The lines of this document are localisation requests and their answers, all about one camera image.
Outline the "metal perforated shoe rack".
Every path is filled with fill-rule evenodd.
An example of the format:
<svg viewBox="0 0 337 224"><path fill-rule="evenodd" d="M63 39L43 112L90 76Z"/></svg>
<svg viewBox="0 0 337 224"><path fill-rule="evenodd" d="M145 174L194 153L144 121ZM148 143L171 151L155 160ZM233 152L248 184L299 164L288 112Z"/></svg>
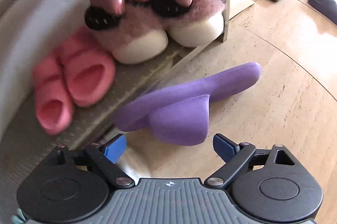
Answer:
<svg viewBox="0 0 337 224"><path fill-rule="evenodd" d="M185 45L127 0L1 0L1 222L57 145L92 142Z"/></svg>

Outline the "pink slide slipper right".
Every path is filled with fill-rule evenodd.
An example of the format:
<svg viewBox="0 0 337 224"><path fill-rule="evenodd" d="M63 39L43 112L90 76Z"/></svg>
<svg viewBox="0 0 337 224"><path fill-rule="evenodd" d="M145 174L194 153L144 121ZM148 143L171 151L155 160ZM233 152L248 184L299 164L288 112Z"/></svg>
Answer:
<svg viewBox="0 0 337 224"><path fill-rule="evenodd" d="M79 107L99 102L115 79L116 66L111 53L86 26L66 38L56 52L73 102Z"/></svg>

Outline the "pink fluffy slipper left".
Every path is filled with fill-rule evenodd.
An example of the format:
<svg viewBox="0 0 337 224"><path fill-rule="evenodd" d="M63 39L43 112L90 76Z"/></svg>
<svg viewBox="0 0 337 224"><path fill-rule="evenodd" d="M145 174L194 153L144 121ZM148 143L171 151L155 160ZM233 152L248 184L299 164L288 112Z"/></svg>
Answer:
<svg viewBox="0 0 337 224"><path fill-rule="evenodd" d="M150 0L90 0L84 22L101 46L124 65L153 59L169 43Z"/></svg>

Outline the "black teal running sneaker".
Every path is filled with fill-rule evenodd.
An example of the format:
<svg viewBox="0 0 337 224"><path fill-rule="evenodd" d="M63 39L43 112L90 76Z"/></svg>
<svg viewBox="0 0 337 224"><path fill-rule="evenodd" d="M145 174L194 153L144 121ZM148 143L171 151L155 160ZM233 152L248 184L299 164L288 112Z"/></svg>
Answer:
<svg viewBox="0 0 337 224"><path fill-rule="evenodd" d="M17 208L16 214L11 216L11 221L13 224L25 224L27 218L23 215L21 209Z"/></svg>

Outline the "pink fluffy slipper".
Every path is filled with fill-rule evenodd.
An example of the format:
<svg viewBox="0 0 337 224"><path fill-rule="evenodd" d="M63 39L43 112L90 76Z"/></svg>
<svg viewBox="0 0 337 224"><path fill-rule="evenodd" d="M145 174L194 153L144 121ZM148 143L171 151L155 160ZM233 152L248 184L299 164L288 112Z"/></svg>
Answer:
<svg viewBox="0 0 337 224"><path fill-rule="evenodd" d="M223 33L224 0L149 0L168 35L184 47L211 43Z"/></svg>
<svg viewBox="0 0 337 224"><path fill-rule="evenodd" d="M124 65L153 59L169 43L150 0L90 0L84 22L101 46Z"/></svg>

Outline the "pink slide slipper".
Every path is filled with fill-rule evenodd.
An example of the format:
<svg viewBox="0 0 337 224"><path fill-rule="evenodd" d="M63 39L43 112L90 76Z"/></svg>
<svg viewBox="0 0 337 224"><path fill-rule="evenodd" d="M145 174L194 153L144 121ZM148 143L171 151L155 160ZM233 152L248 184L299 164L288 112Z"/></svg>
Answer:
<svg viewBox="0 0 337 224"><path fill-rule="evenodd" d="M115 79L116 66L111 53L86 26L66 38L56 52L73 102L79 107L99 102Z"/></svg>
<svg viewBox="0 0 337 224"><path fill-rule="evenodd" d="M56 54L45 56L34 67L32 76L36 118L46 133L57 135L70 125L74 105Z"/></svg>

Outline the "pink fluffy slipper right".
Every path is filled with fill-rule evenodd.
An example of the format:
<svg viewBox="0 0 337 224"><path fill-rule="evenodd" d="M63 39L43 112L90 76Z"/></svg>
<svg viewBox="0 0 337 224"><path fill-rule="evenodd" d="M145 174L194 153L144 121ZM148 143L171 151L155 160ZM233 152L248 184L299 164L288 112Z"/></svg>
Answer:
<svg viewBox="0 0 337 224"><path fill-rule="evenodd" d="M168 35L184 47L211 43L223 33L224 0L149 0Z"/></svg>

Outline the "black slippers on floor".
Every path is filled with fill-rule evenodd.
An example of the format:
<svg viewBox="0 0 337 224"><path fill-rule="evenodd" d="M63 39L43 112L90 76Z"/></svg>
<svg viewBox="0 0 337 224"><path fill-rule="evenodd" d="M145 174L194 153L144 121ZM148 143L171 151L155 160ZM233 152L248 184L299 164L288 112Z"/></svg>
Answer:
<svg viewBox="0 0 337 224"><path fill-rule="evenodd" d="M337 6L335 0L308 0L308 3L336 25Z"/></svg>

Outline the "pink slide slipper left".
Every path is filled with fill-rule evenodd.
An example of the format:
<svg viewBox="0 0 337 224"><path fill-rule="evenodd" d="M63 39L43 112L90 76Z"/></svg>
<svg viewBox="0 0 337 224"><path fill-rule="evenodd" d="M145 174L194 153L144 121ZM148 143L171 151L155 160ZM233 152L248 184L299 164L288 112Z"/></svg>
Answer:
<svg viewBox="0 0 337 224"><path fill-rule="evenodd" d="M46 133L57 135L70 125L74 105L56 54L45 56L34 67L32 76L36 118Z"/></svg>

